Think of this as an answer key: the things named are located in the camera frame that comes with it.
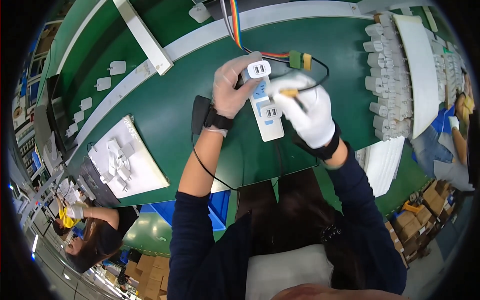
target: ceiling light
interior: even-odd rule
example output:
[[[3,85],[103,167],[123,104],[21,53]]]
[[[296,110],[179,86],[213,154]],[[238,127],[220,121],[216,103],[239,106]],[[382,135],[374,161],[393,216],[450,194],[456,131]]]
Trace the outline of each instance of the ceiling light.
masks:
[[[32,246],[32,252],[35,252],[37,242],[38,242],[38,234],[35,235],[35,240],[33,241],[33,246]]]
[[[100,281],[101,281],[103,284],[105,284],[105,280],[103,280],[102,277],[100,277],[98,274],[95,274],[95,276],[96,276],[98,279],[100,279]]]

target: yellow connector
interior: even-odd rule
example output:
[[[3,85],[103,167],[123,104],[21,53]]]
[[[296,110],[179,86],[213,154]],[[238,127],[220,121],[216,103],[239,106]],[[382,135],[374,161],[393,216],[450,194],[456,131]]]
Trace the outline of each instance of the yellow connector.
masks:
[[[307,71],[312,70],[312,56],[308,53],[303,54],[303,68]]]
[[[280,93],[284,96],[293,98],[298,96],[299,91],[296,88],[289,88],[289,89],[280,90]]]

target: jeans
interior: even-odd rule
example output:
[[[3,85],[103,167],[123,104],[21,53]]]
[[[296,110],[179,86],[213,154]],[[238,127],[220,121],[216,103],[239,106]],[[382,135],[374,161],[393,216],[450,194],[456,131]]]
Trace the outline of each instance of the jeans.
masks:
[[[435,178],[433,161],[452,163],[453,154],[438,142],[439,134],[433,126],[429,126],[416,139],[410,140],[417,163],[430,178]]]

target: white shirt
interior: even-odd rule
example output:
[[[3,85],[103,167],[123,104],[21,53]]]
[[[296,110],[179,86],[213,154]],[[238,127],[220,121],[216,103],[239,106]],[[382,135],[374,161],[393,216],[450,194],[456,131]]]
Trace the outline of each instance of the white shirt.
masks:
[[[246,300],[271,300],[278,292],[304,283],[329,286],[333,266],[321,244],[257,255],[249,259]]]

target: glove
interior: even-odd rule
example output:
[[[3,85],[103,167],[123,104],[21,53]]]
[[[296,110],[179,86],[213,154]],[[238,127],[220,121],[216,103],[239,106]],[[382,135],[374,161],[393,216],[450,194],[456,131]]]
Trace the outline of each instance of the glove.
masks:
[[[282,89],[301,89],[315,85],[315,80],[302,73],[287,75],[272,80],[267,93],[272,95],[275,104],[282,109],[287,120],[292,123],[305,143],[312,149],[327,144],[335,133],[335,123],[332,119],[330,96],[320,85],[314,89],[300,92],[297,99],[300,105],[291,97],[280,94]]]
[[[245,105],[245,102],[262,79],[249,79],[238,90],[235,90],[234,87],[237,84],[240,72],[252,62],[260,60],[262,60],[262,55],[256,51],[229,60],[218,68],[213,82],[213,105],[218,115],[233,119]]]
[[[453,129],[453,128],[456,128],[457,130],[460,129],[460,121],[458,120],[457,117],[453,116],[453,117],[448,117],[448,120],[450,121],[450,128]]]
[[[84,218],[84,206],[67,203],[67,216],[72,219]]]

